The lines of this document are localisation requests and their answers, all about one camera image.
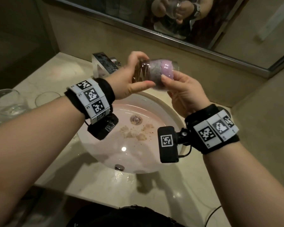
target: faucet handle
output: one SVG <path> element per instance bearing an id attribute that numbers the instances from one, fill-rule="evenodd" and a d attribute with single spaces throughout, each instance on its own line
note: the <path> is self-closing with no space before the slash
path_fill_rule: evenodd
<path id="1" fill-rule="evenodd" d="M 121 62 L 117 61 L 115 57 L 110 57 L 110 60 L 117 66 L 121 66 Z"/>

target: marble countertop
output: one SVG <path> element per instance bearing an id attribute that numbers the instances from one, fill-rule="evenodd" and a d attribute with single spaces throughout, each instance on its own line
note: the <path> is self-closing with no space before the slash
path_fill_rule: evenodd
<path id="1" fill-rule="evenodd" d="M 54 91 L 63 95 L 67 86 L 92 76 L 92 69 L 91 62 L 59 53 L 15 89 L 34 108 L 39 94 Z M 171 106 L 165 92 L 147 92 Z M 196 150 L 158 172 L 134 175 L 98 162 L 77 135 L 35 185 L 111 207 L 147 206 L 185 226 L 204 226 L 209 214 L 220 205 L 202 154 Z M 222 209 L 212 216 L 208 223 L 211 226 L 230 226 Z"/>

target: bathroom sink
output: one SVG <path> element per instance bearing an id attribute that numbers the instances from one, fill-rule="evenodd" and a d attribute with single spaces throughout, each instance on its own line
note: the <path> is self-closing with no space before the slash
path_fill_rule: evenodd
<path id="1" fill-rule="evenodd" d="M 116 100 L 113 108 L 119 123 L 104 140 L 88 133 L 86 124 L 80 128 L 78 135 L 86 150 L 107 167 L 128 173 L 151 173 L 169 165 L 160 161 L 157 129 L 173 126 L 179 132 L 184 124 L 178 114 L 146 92 Z M 183 149 L 179 145 L 178 153 Z"/>

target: hand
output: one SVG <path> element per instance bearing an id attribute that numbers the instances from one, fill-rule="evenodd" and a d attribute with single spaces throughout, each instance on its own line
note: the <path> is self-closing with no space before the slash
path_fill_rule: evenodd
<path id="1" fill-rule="evenodd" d="M 178 71 L 174 71 L 174 80 L 162 75 L 161 80 L 169 90 L 173 108 L 186 118 L 190 114 L 211 105 L 201 84 Z"/>
<path id="2" fill-rule="evenodd" d="M 183 23 L 183 19 L 189 17 L 194 11 L 194 5 L 190 1 L 182 1 L 180 7 L 178 7 L 175 16 L 178 24 Z"/>
<path id="3" fill-rule="evenodd" d="M 156 85 L 149 80 L 132 84 L 131 81 L 139 59 L 148 60 L 149 57 L 143 52 L 132 52 L 128 57 L 127 65 L 106 78 L 114 91 L 116 99 L 124 99 L 133 93 L 144 91 Z"/>
<path id="4" fill-rule="evenodd" d="M 166 8 L 168 6 L 168 0 L 155 0 L 151 5 L 151 11 L 157 17 L 164 17 L 166 15 Z"/>

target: sink drain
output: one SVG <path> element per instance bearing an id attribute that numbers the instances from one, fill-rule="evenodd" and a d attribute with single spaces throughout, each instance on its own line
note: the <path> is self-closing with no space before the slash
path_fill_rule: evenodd
<path id="1" fill-rule="evenodd" d="M 125 167 L 120 165 L 120 164 L 116 164 L 115 165 L 115 170 L 118 170 L 118 171 L 124 171 L 125 170 Z"/>
<path id="2" fill-rule="evenodd" d="M 131 118 L 130 118 L 130 122 L 133 124 L 133 125 L 140 125 L 142 123 L 142 118 L 138 115 L 133 115 Z"/>

